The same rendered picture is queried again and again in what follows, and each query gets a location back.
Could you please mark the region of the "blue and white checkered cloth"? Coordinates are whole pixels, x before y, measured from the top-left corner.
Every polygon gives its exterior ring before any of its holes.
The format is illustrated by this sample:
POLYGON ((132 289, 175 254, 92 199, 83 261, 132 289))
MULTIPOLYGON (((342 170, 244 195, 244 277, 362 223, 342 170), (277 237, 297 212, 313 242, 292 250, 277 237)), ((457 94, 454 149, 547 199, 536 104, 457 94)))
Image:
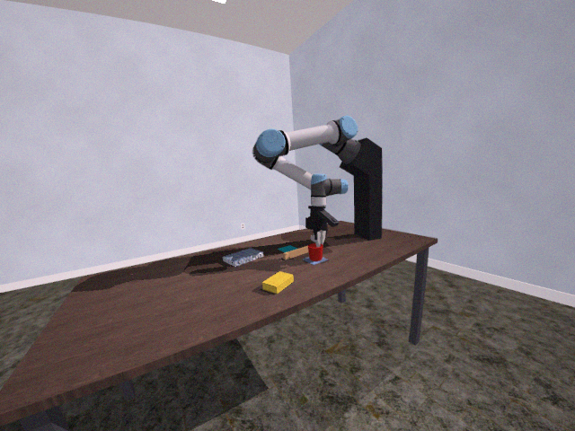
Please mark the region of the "blue and white checkered cloth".
POLYGON ((263 252, 262 251, 257 251, 255 249, 249 248, 243 251, 238 251, 236 253, 230 254, 230 255, 226 255, 223 257, 223 261, 234 266, 237 267, 239 265, 242 265, 246 262, 258 259, 263 257, 263 252))

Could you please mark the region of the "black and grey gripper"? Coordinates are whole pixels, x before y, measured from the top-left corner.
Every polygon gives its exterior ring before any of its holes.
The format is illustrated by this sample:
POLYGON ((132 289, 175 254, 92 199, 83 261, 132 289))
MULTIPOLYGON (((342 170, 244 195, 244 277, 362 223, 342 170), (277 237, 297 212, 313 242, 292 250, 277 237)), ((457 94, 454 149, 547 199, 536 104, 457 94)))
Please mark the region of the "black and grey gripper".
POLYGON ((308 206, 310 208, 310 216, 305 219, 305 228, 314 229, 314 235, 310 239, 315 242, 316 247, 321 247, 320 243, 323 244, 326 234, 327 234, 327 223, 316 214, 318 209, 325 209, 324 207, 314 207, 308 206), (313 208, 312 208, 313 207, 313 208), (308 219, 313 218, 313 219, 308 219), (321 231, 320 231, 321 230, 321 231), (320 237, 321 236, 321 237, 320 237))

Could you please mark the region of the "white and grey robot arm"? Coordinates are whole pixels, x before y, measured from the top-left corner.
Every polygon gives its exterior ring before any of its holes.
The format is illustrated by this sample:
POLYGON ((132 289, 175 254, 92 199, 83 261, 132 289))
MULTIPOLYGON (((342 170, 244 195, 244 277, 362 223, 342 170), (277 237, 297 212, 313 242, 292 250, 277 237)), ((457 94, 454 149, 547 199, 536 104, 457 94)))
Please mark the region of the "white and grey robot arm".
POLYGON ((325 174, 312 175, 281 156, 287 155, 291 150, 321 145, 336 154, 343 163, 348 164, 355 159, 360 149, 360 142, 357 140, 354 142, 352 139, 357 133, 358 125, 350 116, 329 121, 324 126, 287 133, 283 130, 267 129, 258 136, 252 154, 263 166, 276 170, 310 189, 312 206, 324 207, 327 196, 347 193, 348 182, 342 179, 327 179, 325 174), (329 141, 331 143, 327 143, 329 141), (270 162, 272 158, 275 159, 270 162))

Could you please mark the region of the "yellow rectangular block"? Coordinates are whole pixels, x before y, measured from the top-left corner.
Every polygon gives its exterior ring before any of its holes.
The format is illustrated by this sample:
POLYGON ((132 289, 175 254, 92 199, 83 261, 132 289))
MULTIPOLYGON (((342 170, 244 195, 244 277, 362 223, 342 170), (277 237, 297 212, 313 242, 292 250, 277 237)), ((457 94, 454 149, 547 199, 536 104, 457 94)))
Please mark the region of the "yellow rectangular block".
POLYGON ((294 276, 284 272, 278 272, 272 277, 262 282, 262 288, 272 293, 278 294, 284 288, 294 282, 294 276))

